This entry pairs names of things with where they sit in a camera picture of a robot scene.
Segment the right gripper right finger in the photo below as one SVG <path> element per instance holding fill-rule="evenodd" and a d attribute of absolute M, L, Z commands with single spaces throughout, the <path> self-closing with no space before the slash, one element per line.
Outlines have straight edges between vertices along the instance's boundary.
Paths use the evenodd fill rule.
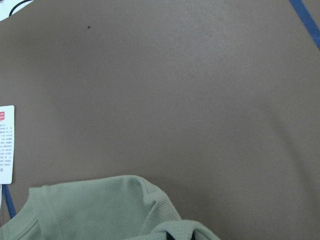
<path fill-rule="evenodd" d="M 190 240 L 196 240 L 195 232 L 192 233 Z"/>

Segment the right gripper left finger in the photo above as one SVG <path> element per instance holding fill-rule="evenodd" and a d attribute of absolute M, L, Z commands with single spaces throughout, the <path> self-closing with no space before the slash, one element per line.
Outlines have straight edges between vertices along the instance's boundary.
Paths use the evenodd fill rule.
<path fill-rule="evenodd" d="M 169 232 L 166 232 L 166 240 L 175 240 L 175 238 Z"/>

